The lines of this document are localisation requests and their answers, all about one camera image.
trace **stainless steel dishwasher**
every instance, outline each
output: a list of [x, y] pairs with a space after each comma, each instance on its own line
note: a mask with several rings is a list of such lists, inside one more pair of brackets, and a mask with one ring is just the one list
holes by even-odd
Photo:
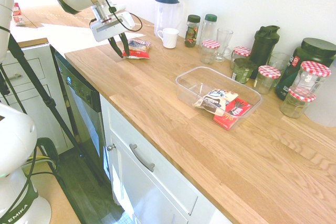
[[58, 52], [60, 79], [71, 110], [71, 126], [79, 146], [102, 181], [110, 182], [99, 92]]

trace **black shaker bottle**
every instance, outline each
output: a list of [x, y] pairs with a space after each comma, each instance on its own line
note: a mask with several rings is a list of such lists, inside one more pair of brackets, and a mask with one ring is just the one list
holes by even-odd
[[[278, 43], [280, 36], [277, 34], [278, 26], [262, 26], [254, 36], [254, 43], [250, 54], [250, 60], [258, 67], [265, 65], [268, 57], [276, 43]], [[257, 77], [258, 69], [254, 70], [251, 79]]]

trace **cabinet drawer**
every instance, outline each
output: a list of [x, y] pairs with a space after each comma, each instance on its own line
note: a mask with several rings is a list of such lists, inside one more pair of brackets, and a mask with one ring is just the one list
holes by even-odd
[[154, 164], [154, 171], [150, 172], [140, 161], [138, 162], [148, 176], [153, 176], [160, 183], [170, 200], [174, 200], [183, 211], [191, 215], [198, 199], [197, 189], [112, 105], [108, 104], [106, 107], [108, 107], [109, 125], [105, 127], [110, 128], [112, 137], [115, 135], [116, 139], [120, 139], [129, 153], [133, 152], [131, 155], [137, 155], [145, 163]]
[[[39, 59], [28, 60], [28, 63], [30, 64], [38, 79], [41, 80], [45, 78]], [[4, 65], [4, 70], [14, 87], [30, 82], [28, 75], [24, 72], [18, 62]]]

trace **cabinet door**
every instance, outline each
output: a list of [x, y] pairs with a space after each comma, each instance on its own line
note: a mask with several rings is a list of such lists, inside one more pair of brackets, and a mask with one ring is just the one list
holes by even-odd
[[120, 140], [109, 152], [113, 191], [127, 214], [141, 224], [186, 224], [187, 220], [133, 160]]
[[[48, 85], [43, 86], [49, 93]], [[27, 114], [34, 120], [37, 127], [37, 137], [50, 138], [58, 153], [62, 153], [68, 149], [65, 141], [63, 131], [54, 115], [44, 104], [41, 96], [36, 89], [30, 89], [27, 91], [19, 92], [19, 99], [21, 100]], [[21, 111], [19, 104], [17, 103], [14, 95], [8, 95], [7, 99], [12, 108]]]

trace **snack packet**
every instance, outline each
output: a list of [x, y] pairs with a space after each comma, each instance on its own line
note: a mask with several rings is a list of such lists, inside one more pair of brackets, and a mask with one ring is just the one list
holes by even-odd
[[194, 107], [205, 109], [206, 111], [223, 116], [226, 106], [238, 97], [237, 93], [233, 93], [228, 90], [214, 89], [208, 94], [203, 96], [203, 99], [199, 99], [193, 104]]
[[124, 57], [129, 59], [149, 59], [148, 50], [152, 43], [139, 39], [129, 39], [128, 45], [130, 48], [130, 55], [127, 56], [126, 52], [122, 52]]

